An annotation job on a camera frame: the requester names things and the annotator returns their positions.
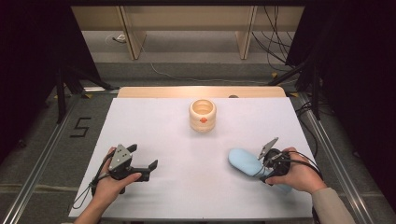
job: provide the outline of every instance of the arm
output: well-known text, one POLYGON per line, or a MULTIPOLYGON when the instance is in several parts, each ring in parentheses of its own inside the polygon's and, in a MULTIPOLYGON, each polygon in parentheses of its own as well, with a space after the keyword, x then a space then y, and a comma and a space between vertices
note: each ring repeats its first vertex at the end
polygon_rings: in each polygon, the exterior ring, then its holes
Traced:
MULTIPOLYGON (((107 160, 101 173, 108 173, 108 165, 111 159, 107 160)), ((75 224, 96 224, 106 209, 117 199, 120 191, 127 185, 135 182, 141 176, 140 173, 128 175, 122 180, 115 180, 110 176, 101 179, 96 187, 92 200, 74 222, 75 224)))
MULTIPOLYGON (((293 153, 296 152, 294 147, 286 148, 285 151, 290 153, 292 160, 309 162, 307 158, 293 153)), ((310 193, 321 224, 355 223, 337 193, 327 188, 318 174, 306 165, 292 162, 286 175, 268 178, 266 183, 287 184, 299 191, 310 193)))

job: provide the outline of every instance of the sleeve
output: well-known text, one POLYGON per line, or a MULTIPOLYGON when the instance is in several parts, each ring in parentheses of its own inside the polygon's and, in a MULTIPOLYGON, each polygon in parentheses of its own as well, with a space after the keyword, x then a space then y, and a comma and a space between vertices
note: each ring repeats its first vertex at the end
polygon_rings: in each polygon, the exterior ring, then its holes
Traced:
POLYGON ((320 189, 312 194, 312 200, 321 224, 355 223, 335 190, 320 189))

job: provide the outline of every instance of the wrist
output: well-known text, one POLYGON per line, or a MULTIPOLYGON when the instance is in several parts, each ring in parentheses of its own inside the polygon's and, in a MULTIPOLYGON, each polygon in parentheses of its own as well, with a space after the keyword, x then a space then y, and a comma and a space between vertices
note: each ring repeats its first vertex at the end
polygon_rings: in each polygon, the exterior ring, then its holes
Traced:
POLYGON ((106 209, 111 205, 111 203, 106 203, 105 200, 100 200, 95 197, 92 198, 89 206, 93 209, 97 209, 97 211, 106 211, 106 209))
POLYGON ((327 185, 323 181, 320 181, 320 182, 312 185, 312 188, 308 191, 308 193, 313 194, 318 190, 326 189, 326 188, 327 188, 327 185))

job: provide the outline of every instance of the floor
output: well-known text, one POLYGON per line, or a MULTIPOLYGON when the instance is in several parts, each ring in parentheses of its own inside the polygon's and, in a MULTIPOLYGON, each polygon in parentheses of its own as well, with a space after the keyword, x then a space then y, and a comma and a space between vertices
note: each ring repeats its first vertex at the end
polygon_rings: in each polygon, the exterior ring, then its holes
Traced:
MULTIPOLYGON (((119 37, 122 32, 83 34, 101 78, 115 86, 262 85, 271 81, 273 76, 284 73, 281 70, 289 69, 274 57, 268 57, 254 39, 248 58, 240 60, 232 32, 149 32, 144 52, 135 61, 130 59, 125 44, 112 39, 119 37)), ((255 35, 264 46, 269 45, 262 33, 255 35)), ((283 44, 289 45, 292 35, 280 34, 283 44)), ((285 54, 282 53, 283 47, 274 43, 271 45, 274 54, 282 58, 285 54)), ((293 92, 294 81, 295 77, 281 86, 285 91, 293 92)), ((88 81, 84 81, 83 85, 93 86, 88 81)), ((15 214, 13 223, 73 222, 68 218, 68 211, 76 198, 111 100, 116 96, 116 92, 91 92, 83 97, 70 95, 67 98, 69 114, 62 125, 56 124, 58 113, 55 93, 48 98, 47 107, 43 108, 30 132, 23 138, 26 147, 12 150, 0 165, 0 216, 3 219, 9 214, 8 211, 14 211, 14 204, 19 206, 17 210, 20 212, 15 214), (89 130, 85 137, 71 137, 82 134, 81 130, 75 129, 79 120, 89 130), (33 184, 28 181, 32 179, 35 181, 33 184), (32 185, 32 191, 26 190, 27 185, 32 185), (27 198, 25 201, 19 200, 23 192, 27 198)), ((295 109, 305 102, 305 96, 301 92, 298 97, 290 97, 295 109)), ((324 98, 321 98, 321 104, 320 123, 312 121, 307 112, 303 115, 303 121, 308 129, 303 130, 313 150, 318 141, 316 161, 326 183, 337 191, 357 223, 396 223, 394 211, 364 164, 353 155, 353 146, 337 117, 326 106, 324 98), (323 131, 327 139, 318 137, 323 131), (334 152, 341 166, 329 159, 334 152), (340 173, 335 169, 337 167, 345 169, 349 185, 340 180, 340 173), (351 195, 346 189, 355 190, 357 195, 351 195), (362 206, 354 204, 357 198, 362 199, 362 206)), ((104 220, 102 223, 121 222, 104 220)), ((266 223, 305 224, 311 223, 311 220, 267 220, 266 223)))

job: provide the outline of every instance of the metal bar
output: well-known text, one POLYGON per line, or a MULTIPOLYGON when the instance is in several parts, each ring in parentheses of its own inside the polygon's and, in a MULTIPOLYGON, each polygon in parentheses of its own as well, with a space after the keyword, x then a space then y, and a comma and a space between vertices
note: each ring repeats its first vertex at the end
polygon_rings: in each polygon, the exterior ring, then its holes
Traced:
MULTIPOLYGON (((305 93, 301 94, 300 100, 303 104, 309 102, 308 97, 305 93)), ((323 145, 323 149, 329 158, 330 164, 337 175, 338 180, 341 183, 341 187, 344 190, 345 195, 347 196, 352 209, 355 212, 355 215, 360 224, 374 224, 374 221, 367 209, 367 206, 360 196, 358 189, 353 184, 352 179, 349 177, 347 170, 342 163, 341 159, 338 157, 338 154, 335 148, 332 145, 332 141, 329 136, 326 134, 320 120, 315 119, 315 115, 308 111, 308 118, 314 127, 315 133, 318 136, 320 143, 323 145)))
POLYGON ((33 191, 35 189, 35 185, 37 184, 39 178, 44 172, 52 152, 56 148, 60 137, 62 136, 64 126, 68 121, 68 118, 73 111, 75 105, 78 102, 79 95, 74 95, 71 98, 70 108, 68 109, 67 113, 64 116, 64 119, 61 123, 56 124, 54 131, 52 132, 51 137, 49 138, 48 143, 44 147, 43 152, 41 153, 40 157, 38 158, 37 162, 35 163, 35 167, 33 168, 32 172, 29 174, 27 180, 23 184, 21 191, 19 192, 18 196, 14 200, 14 203, 8 209, 8 213, 3 220, 4 224, 14 224, 18 223, 22 212, 26 205, 28 204, 33 191))

